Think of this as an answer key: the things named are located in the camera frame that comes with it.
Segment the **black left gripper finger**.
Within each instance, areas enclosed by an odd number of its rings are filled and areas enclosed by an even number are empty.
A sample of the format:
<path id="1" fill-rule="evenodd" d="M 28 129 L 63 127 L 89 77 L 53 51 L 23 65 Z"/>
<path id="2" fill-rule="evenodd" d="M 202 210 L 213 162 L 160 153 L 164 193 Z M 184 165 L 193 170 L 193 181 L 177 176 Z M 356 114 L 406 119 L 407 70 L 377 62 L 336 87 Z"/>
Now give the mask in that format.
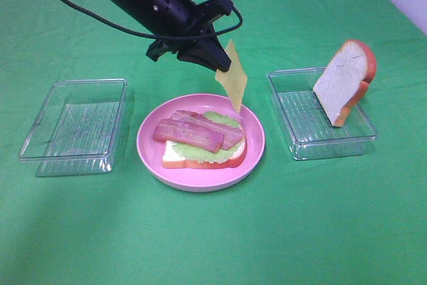
<path id="1" fill-rule="evenodd" d="M 212 71 L 227 72 L 231 65 L 231 59 L 223 49 L 217 37 L 198 39 L 186 43 L 178 50 L 177 58 L 201 65 Z"/>

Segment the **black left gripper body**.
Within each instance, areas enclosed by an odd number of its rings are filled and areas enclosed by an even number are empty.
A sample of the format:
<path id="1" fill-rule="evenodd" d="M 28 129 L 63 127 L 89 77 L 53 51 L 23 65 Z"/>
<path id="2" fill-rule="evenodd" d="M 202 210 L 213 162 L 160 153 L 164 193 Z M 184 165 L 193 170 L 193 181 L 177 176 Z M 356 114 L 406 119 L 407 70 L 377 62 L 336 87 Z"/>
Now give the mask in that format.
<path id="1" fill-rule="evenodd" d="M 186 43 L 216 37 L 213 22 L 232 12 L 231 0 L 207 0 L 195 4 L 191 0 L 148 0 L 151 9 L 148 29 L 160 37 L 146 54 L 156 61 L 170 51 L 178 53 Z"/>

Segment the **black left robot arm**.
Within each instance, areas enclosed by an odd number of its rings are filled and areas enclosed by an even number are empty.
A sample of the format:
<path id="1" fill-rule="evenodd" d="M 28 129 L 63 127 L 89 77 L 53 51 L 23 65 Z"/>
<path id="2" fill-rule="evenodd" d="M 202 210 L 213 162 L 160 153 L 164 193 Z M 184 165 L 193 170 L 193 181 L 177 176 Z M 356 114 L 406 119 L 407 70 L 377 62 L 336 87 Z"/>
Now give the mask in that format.
<path id="1" fill-rule="evenodd" d="M 180 61 L 214 71 L 227 72 L 230 68 L 231 59 L 218 40 L 214 21 L 236 10 L 231 0 L 207 0 L 200 4 L 192 0 L 111 0 L 143 25 L 149 31 L 147 34 L 114 24 L 69 0 L 61 1 L 110 27 L 153 39 L 146 51 L 153 61 L 171 52 Z"/>

